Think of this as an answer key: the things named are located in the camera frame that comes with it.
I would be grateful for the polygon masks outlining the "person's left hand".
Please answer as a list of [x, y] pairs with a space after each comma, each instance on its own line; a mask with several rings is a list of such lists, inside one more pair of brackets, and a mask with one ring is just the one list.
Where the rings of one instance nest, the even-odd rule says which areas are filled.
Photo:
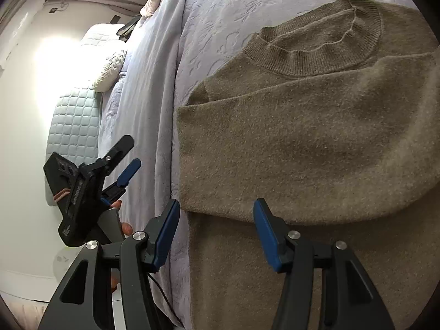
[[[119, 211], [122, 207], [122, 201], [121, 200], [115, 201], [115, 203], [113, 203], [111, 205], [111, 207], [114, 209], [117, 209]], [[122, 222], [121, 227], [122, 227], [122, 232], [124, 233], [124, 235], [130, 236], [133, 234], [133, 227], [130, 224]], [[119, 284], [119, 275], [117, 275], [116, 273], [113, 273], [111, 276], [111, 292], [112, 293], [114, 293], [116, 291], [118, 284]]]

